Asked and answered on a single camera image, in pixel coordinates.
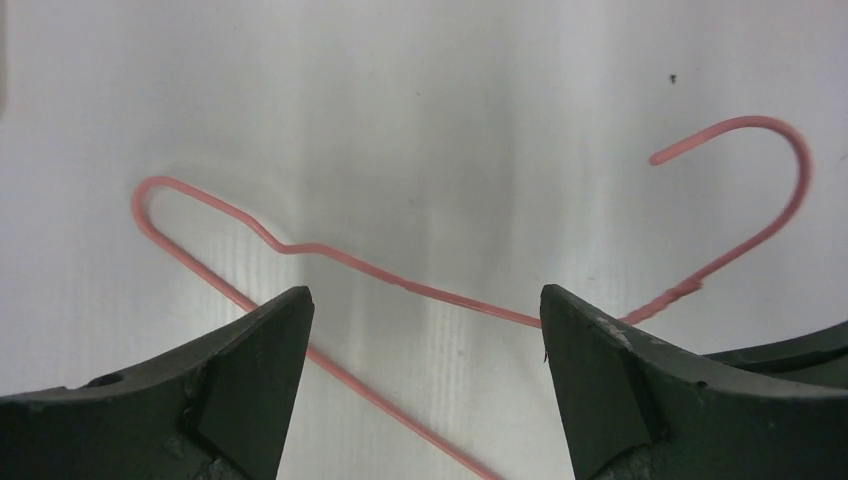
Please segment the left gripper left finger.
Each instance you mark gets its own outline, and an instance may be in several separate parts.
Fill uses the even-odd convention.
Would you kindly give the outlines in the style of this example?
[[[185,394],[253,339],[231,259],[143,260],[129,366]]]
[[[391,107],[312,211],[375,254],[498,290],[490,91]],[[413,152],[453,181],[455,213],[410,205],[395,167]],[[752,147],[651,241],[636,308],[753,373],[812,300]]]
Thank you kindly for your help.
[[[82,387],[1,400],[5,479],[273,479],[314,304],[291,288],[242,318]]]

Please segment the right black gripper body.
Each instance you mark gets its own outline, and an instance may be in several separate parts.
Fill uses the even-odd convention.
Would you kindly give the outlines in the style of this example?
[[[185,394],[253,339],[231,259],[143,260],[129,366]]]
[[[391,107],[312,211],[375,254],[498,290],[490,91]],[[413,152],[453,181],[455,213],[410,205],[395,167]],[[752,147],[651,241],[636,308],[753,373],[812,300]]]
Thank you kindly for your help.
[[[779,342],[707,354],[748,372],[847,389],[847,322]]]

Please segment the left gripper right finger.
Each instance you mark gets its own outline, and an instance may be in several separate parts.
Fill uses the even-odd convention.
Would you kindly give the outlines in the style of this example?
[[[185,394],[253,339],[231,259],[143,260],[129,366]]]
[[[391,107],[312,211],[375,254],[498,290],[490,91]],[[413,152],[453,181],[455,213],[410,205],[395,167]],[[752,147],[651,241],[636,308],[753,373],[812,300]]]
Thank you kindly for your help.
[[[843,479],[847,389],[710,360],[557,285],[544,345],[578,479]]]

